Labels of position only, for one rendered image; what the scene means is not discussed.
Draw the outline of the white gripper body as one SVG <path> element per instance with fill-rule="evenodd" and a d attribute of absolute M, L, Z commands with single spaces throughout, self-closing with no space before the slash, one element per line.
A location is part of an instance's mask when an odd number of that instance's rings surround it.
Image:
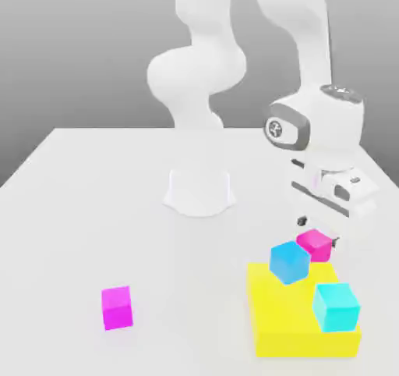
<path fill-rule="evenodd" d="M 334 237 L 360 237 L 374 223 L 378 186 L 371 180 L 327 182 L 327 192 L 314 194 L 304 183 L 293 181 L 298 217 Z"/>

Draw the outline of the small pink cube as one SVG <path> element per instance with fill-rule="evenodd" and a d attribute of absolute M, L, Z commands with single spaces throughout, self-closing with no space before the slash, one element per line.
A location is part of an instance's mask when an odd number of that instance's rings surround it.
<path fill-rule="evenodd" d="M 297 235 L 296 243 L 311 256 L 311 262 L 330 260 L 333 240 L 318 229 L 310 229 Z"/>

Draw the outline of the small blue cube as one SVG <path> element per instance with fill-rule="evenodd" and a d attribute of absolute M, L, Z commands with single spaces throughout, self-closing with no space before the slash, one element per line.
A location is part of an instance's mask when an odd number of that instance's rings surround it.
<path fill-rule="evenodd" d="M 282 243 L 270 250 L 269 269 L 284 285 L 307 278 L 310 262 L 310 254 L 295 241 Z"/>

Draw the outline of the small cyan cube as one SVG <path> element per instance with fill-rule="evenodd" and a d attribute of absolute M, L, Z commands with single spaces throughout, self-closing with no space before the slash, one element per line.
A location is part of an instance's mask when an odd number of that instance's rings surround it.
<path fill-rule="evenodd" d="M 312 310 L 321 332 L 353 332 L 361 305 L 348 283 L 318 283 Z"/>

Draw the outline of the small magenta cube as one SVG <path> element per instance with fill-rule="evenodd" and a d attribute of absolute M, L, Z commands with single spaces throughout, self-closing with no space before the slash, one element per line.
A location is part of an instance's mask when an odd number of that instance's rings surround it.
<path fill-rule="evenodd" d="M 103 289 L 101 309 L 106 331 L 133 326 L 133 310 L 128 286 Z"/>

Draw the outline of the large yellow box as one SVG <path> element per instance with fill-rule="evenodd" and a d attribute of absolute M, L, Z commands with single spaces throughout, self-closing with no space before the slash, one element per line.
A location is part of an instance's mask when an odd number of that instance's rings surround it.
<path fill-rule="evenodd" d="M 307 278 L 284 285 L 268 263 L 249 263 L 247 294 L 258 357 L 355 357 L 361 340 L 353 332 L 321 332 L 312 310 L 318 283 L 339 282 L 330 262 L 312 262 Z"/>

